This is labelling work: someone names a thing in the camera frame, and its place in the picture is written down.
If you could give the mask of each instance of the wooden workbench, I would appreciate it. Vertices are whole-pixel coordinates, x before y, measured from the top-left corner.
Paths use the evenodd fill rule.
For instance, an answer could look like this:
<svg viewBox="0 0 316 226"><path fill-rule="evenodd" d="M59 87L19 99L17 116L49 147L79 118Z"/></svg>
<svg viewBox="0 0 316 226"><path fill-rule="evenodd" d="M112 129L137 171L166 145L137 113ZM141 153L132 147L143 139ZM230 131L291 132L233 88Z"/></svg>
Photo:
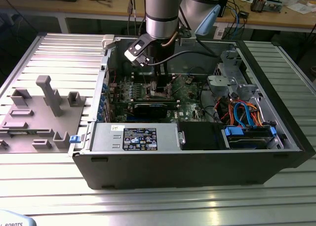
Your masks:
<svg viewBox="0 0 316 226"><path fill-rule="evenodd" d="M77 0L65 2L57 0L9 0L21 13L31 15L55 16L58 18L63 33L68 32L67 17L126 20L127 5L129 0L112 0L111 6L100 4L96 1ZM281 13L250 11L250 3L235 0L241 10L249 12L246 28L284 30L308 32L316 22L316 13L300 14L287 7L283 7ZM5 0L0 0L0 12L12 13L14 10ZM144 16L144 0L136 0L136 15L140 21ZM229 9L224 16L217 18L216 26L221 29L234 22L234 17Z"/></svg>

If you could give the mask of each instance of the motherboard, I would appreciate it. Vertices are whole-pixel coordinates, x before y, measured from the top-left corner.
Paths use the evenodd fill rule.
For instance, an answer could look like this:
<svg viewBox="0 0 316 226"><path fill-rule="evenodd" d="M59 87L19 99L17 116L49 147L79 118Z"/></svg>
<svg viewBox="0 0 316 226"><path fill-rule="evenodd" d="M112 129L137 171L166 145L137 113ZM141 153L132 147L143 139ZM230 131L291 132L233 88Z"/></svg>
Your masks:
<svg viewBox="0 0 316 226"><path fill-rule="evenodd" d="M173 75L166 88L157 92L158 87L155 87L154 82L135 83L131 77L124 77L110 85L112 121L206 121L199 101L200 85L201 82L194 76Z"/></svg>

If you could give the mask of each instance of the power supply label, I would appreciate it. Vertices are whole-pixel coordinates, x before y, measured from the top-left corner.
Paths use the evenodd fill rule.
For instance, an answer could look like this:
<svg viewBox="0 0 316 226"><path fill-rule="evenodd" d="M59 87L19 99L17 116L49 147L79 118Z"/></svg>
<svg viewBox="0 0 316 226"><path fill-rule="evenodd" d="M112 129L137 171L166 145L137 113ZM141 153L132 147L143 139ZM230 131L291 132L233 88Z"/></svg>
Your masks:
<svg viewBox="0 0 316 226"><path fill-rule="evenodd" d="M156 128L125 128L123 139L125 151L158 149Z"/></svg>

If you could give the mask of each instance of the blue cable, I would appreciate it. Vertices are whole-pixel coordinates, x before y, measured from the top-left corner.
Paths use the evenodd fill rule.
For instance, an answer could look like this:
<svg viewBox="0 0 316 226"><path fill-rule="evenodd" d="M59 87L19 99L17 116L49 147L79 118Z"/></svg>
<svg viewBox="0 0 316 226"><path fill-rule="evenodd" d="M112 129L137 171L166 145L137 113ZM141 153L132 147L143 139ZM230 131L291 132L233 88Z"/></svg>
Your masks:
<svg viewBox="0 0 316 226"><path fill-rule="evenodd" d="M249 109L248 109L248 106L247 106L245 103L243 103L243 102L238 102L238 103L236 103L236 105L235 105L235 107L234 107L234 117L235 117L235 120L236 120L239 124L241 124L242 127L246 128L246 125L245 125L243 122L241 122L241 121L238 119L238 116L237 116L237 108L238 108L239 105L244 105L245 111L246 111L246 115L247 115L247 120L248 120L249 125L255 126L255 124L253 123L253 120L252 120L251 117L250 117L250 111L249 111Z"/></svg>
<svg viewBox="0 0 316 226"><path fill-rule="evenodd" d="M236 35L236 32L237 32L237 30L238 30L238 25L239 25L239 17L238 17L238 14L237 14L237 12L236 12L236 10L235 9L233 9L232 7L230 8L232 11L234 11L234 13L235 13L235 15L236 15L236 21L237 21L237 24L236 24L236 29L235 29L235 31L234 31L234 33L233 33L233 36L232 36L232 40L234 39L234 37L235 37L235 35Z"/></svg>

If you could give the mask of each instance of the green circuit board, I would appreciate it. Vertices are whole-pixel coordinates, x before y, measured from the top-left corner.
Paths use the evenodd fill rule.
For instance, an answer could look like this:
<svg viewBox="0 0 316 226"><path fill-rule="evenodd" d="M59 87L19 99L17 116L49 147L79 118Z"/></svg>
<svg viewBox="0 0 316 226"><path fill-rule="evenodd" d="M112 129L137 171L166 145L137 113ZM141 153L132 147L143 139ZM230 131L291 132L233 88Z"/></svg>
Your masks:
<svg viewBox="0 0 316 226"><path fill-rule="evenodd" d="M200 83L194 82L194 77L180 76L172 84L171 93L174 93L168 103L164 99L160 101L169 107L166 118L154 120L157 123L174 123L178 121L206 121L205 114L201 111L198 92ZM124 78L119 83L119 101L115 102L115 122L133 122L129 113L129 106L146 102L146 88L144 84L133 83L130 79ZM148 122L148 120L137 119L137 122Z"/></svg>

